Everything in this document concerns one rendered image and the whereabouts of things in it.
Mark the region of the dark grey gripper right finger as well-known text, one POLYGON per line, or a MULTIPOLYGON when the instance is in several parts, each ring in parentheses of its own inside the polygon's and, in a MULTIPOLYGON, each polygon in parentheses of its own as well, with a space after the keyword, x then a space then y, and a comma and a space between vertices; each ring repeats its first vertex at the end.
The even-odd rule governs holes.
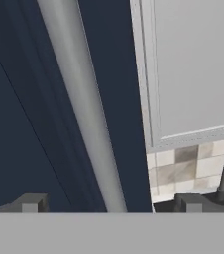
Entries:
POLYGON ((216 196, 208 198, 198 193, 179 193, 174 196, 173 210, 183 213, 224 213, 224 202, 218 202, 216 196))

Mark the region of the dark sink basin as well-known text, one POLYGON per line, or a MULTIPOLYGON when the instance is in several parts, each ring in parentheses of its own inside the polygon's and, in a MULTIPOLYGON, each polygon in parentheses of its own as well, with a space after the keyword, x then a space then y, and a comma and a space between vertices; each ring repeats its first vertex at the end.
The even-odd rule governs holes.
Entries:
POLYGON ((224 212, 224 201, 218 201, 216 193, 177 193, 173 199, 153 204, 155 212, 161 213, 215 213, 224 212))

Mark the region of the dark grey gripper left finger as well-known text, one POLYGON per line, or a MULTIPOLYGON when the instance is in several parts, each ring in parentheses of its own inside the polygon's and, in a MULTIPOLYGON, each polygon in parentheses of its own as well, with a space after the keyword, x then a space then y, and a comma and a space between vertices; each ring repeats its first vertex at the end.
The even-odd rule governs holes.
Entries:
POLYGON ((46 193, 24 193, 11 203, 0 206, 0 212, 39 213, 48 212, 49 202, 46 193))

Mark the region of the navy blue cabinet door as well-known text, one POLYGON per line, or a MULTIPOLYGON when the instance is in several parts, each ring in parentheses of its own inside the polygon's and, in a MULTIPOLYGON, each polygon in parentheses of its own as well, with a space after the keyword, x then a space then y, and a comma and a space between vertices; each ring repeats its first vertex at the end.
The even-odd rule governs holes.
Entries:
MULTIPOLYGON (((152 208, 129 0, 78 0, 125 212, 152 208)), ((38 0, 0 0, 0 205, 107 210, 38 0)))

